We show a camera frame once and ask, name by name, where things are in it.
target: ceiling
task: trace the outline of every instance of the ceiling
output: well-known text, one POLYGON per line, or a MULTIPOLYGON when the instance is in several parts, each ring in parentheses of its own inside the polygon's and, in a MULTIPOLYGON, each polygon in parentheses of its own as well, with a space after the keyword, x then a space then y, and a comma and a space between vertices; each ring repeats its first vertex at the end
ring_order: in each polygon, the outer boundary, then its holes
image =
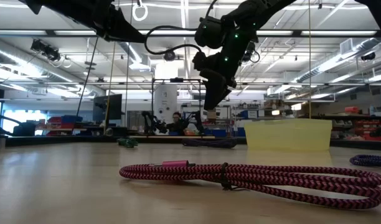
MULTIPOLYGON (((228 14, 231 7, 236 7, 242 1, 237 0, 219 0, 212 12, 211 16, 220 18, 222 15, 228 14)), ((148 15, 145 20, 136 21, 131 16, 131 1, 120 1, 123 13, 128 22, 130 22, 137 29, 152 29, 160 25, 173 25, 181 27, 183 24, 186 27, 195 28, 199 25, 199 18, 205 16, 206 7, 210 1, 204 0, 189 0, 184 1, 184 4, 189 4, 189 9, 183 10, 184 16, 181 15, 181 1, 168 0, 168 1, 143 1, 148 7, 148 15)), ((342 30, 377 30, 379 29, 370 11, 355 1, 341 1, 341 0, 323 0, 323 8, 316 9, 318 0, 311 1, 311 19, 309 19, 308 1, 299 0, 295 1, 291 7, 286 8, 276 13, 262 29, 342 29, 342 30), (338 10, 334 9, 339 4, 344 4, 338 10)), ((136 14, 141 17, 144 9, 137 9, 136 14)), ((0 29, 87 29, 86 27, 77 24, 54 11, 47 8, 42 8, 39 15, 35 15, 30 9, 25 7, 21 2, 16 0, 0 1, 0 29)), ((36 39, 33 37, 0 37, 0 40, 17 48, 30 55, 35 55, 30 46, 32 41, 36 39)), ((59 69, 72 74, 82 80, 85 79, 83 72, 87 67, 84 61, 91 60, 92 50, 95 46, 96 38, 82 37, 41 37, 44 42, 59 49, 59 52, 69 58, 62 64, 60 62, 54 63, 59 66, 59 69)), ((261 59, 258 63, 243 64, 238 70, 236 75, 237 80, 240 82, 288 82, 289 77, 299 75, 300 71, 308 69, 310 64, 312 67, 319 63, 328 60, 329 58, 337 55, 340 51, 340 43, 347 40, 347 38, 260 38, 260 43, 257 52, 260 54, 261 59)), ((354 39, 354 42, 362 42, 365 39, 354 39)), ((174 47, 184 42, 196 44, 191 37, 153 37, 148 40, 148 46, 153 51, 166 50, 169 47, 174 47)), ((152 64, 162 62, 161 56, 150 55, 145 50, 143 44, 131 44, 135 51, 140 55, 147 55, 152 60, 152 64)), ((176 50, 175 53, 180 55, 181 58, 192 60, 197 52, 196 49, 187 49, 188 54, 185 54, 185 49, 176 50)), ((207 55, 215 54, 218 50, 202 48, 203 52, 207 55)), ((358 62, 356 59, 348 60, 339 66, 327 70, 320 76, 327 76, 327 80, 322 82, 329 82, 333 77, 339 77, 349 72, 353 72, 361 66, 368 66, 371 63, 377 63, 381 60, 381 45, 376 50, 376 60, 368 62, 358 62)), ((41 55, 36 57, 48 64, 45 58, 41 55)), ((95 70, 91 72, 90 82, 95 82, 98 78, 103 78, 105 81, 110 80, 113 64, 113 82, 144 82, 150 81, 152 77, 151 72, 137 72, 128 69, 128 56, 123 49, 116 45, 113 49, 112 42, 106 42, 103 39, 98 40, 96 46, 96 54, 93 59, 97 63, 95 70)), ((186 77, 187 73, 184 69, 183 59, 176 61, 179 67, 179 76, 186 77)), ((193 70, 190 65, 189 78, 200 78, 198 71, 193 70)), ((113 88, 121 88, 123 86, 112 86, 113 88)), ((130 85, 131 89, 148 89, 150 85, 130 85)), ((267 90, 269 86, 253 85, 249 90, 267 90)))

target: wall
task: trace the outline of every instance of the wall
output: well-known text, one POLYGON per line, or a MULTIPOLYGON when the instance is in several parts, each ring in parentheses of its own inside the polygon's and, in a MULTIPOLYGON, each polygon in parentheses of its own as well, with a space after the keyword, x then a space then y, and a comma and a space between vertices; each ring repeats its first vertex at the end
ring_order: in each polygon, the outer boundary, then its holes
POLYGON ((340 95, 336 98, 335 103, 329 104, 313 104, 313 114, 324 113, 324 114, 334 114, 334 113, 343 113, 345 107, 348 106, 357 106, 360 110, 362 110, 363 114, 369 113, 369 107, 371 105, 375 107, 381 107, 381 94, 372 96, 370 94, 369 89, 360 90, 360 88, 353 93, 346 93, 344 95, 340 95), (350 94, 356 93, 357 99, 351 100, 350 94))

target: translucent plastic bin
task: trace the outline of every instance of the translucent plastic bin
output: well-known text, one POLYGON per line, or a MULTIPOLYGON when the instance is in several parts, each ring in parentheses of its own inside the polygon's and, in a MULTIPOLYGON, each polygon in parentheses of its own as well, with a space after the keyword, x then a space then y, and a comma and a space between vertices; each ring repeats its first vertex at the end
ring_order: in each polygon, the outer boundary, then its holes
POLYGON ((283 119, 245 124, 249 149, 329 150, 332 121, 283 119))

